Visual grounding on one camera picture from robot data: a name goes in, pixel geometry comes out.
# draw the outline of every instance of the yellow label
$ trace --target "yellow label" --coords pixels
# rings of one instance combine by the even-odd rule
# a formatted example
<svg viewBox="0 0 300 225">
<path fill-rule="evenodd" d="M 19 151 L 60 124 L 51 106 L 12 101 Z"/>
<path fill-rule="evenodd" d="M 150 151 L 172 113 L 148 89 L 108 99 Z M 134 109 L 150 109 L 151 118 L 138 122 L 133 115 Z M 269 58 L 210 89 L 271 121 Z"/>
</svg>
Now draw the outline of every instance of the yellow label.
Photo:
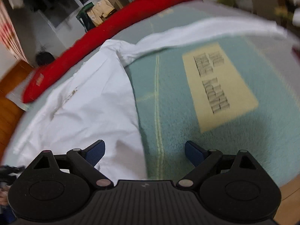
<svg viewBox="0 0 300 225">
<path fill-rule="evenodd" d="M 258 107 L 218 43 L 188 52 L 182 59 L 202 133 Z"/>
</svg>

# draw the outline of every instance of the red cloth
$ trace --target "red cloth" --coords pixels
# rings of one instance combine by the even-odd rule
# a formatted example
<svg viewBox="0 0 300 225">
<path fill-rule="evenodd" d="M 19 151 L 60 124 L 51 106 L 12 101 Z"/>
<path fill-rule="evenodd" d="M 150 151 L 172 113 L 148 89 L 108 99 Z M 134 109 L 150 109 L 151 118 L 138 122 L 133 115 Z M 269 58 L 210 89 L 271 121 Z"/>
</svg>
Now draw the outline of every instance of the red cloth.
<svg viewBox="0 0 300 225">
<path fill-rule="evenodd" d="M 35 72 L 23 95 L 23 102 L 37 99 L 59 80 L 72 66 L 121 30 L 176 4 L 191 0 L 135 0 L 98 27 L 88 31 L 80 40 L 49 65 Z"/>
</svg>

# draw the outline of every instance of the person's hand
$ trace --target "person's hand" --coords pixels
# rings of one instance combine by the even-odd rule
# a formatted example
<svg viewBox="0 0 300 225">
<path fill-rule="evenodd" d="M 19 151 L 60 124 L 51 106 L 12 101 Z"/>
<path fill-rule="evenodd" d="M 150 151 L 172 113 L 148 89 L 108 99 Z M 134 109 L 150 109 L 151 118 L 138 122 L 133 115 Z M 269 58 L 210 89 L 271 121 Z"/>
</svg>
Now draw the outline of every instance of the person's hand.
<svg viewBox="0 0 300 225">
<path fill-rule="evenodd" d="M 0 205 L 2 205 L 2 206 L 8 205 L 7 195 L 8 195 L 9 189 L 10 189 L 10 186 L 5 186 L 0 191 Z"/>
</svg>

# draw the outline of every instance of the cardboard box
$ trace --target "cardboard box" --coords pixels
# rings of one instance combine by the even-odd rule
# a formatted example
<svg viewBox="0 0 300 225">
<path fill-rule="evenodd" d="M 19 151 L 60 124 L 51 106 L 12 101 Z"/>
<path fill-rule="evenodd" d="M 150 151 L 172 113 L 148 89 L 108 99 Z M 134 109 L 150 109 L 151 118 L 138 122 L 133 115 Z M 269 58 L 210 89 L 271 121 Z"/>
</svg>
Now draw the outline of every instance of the cardboard box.
<svg viewBox="0 0 300 225">
<path fill-rule="evenodd" d="M 129 3 L 128 0 L 109 0 L 109 2 L 114 6 L 114 8 L 117 11 L 119 11 Z"/>
</svg>

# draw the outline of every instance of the ribbed black surface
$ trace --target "ribbed black surface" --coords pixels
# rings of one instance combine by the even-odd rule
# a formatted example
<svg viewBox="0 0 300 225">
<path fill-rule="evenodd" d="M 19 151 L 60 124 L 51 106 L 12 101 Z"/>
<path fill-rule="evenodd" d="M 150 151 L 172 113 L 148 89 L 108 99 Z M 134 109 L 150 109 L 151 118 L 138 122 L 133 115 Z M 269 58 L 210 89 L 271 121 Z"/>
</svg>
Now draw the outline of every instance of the ribbed black surface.
<svg viewBox="0 0 300 225">
<path fill-rule="evenodd" d="M 39 223 L 19 219 L 14 224 Z M 111 190 L 97 191 L 89 204 L 72 217 L 40 224 L 219 225 L 232 223 L 208 213 L 194 193 L 178 190 L 170 181 L 119 181 L 118 185 Z M 275 225 L 276 223 L 265 221 L 257 224 Z"/>
</svg>

